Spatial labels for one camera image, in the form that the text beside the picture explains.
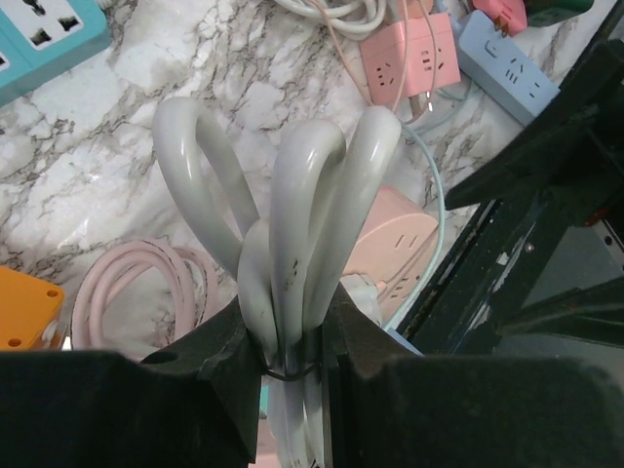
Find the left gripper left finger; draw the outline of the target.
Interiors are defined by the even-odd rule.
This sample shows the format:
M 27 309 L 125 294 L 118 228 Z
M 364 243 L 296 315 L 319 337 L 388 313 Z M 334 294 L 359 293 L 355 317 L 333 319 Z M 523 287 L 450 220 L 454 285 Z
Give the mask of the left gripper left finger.
M 237 302 L 134 362 L 110 351 L 1 356 L 5 467 L 245 467 L 260 366 Z

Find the pink cube socket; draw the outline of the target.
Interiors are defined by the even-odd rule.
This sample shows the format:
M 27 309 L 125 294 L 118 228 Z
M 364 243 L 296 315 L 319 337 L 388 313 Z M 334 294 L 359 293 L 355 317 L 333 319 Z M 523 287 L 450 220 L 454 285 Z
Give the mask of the pink cube socket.
M 457 52 L 449 14 L 395 22 L 360 43 L 370 100 L 390 106 L 409 98 L 412 118 L 433 105 L 418 104 L 443 87 L 460 81 Z

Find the dark green cube socket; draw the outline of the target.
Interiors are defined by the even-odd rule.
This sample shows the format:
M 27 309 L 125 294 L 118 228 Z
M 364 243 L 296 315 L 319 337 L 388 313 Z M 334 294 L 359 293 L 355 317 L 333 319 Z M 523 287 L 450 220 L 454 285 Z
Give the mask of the dark green cube socket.
M 548 27 L 590 10 L 593 0 L 525 0 L 527 24 Z

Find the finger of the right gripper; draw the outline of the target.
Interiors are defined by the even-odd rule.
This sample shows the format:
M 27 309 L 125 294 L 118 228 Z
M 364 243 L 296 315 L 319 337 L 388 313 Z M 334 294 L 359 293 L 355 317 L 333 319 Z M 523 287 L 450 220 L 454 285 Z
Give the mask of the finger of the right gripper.
M 501 199 L 521 185 L 547 185 L 590 135 L 623 148 L 623 41 L 596 46 L 558 95 L 511 143 L 445 196 L 449 210 Z

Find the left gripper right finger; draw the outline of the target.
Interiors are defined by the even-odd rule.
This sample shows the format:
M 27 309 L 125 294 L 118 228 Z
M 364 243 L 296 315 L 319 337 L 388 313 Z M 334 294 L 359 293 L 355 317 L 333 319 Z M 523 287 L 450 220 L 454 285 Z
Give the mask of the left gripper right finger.
M 322 326 L 329 467 L 619 467 L 623 394 L 575 360 L 420 357 L 337 290 Z

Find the light blue power strip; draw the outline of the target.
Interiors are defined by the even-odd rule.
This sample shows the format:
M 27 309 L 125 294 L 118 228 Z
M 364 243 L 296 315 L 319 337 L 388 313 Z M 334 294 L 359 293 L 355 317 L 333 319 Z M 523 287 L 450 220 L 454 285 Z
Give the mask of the light blue power strip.
M 520 124 L 530 124 L 560 88 L 481 11 L 459 21 L 459 68 Z

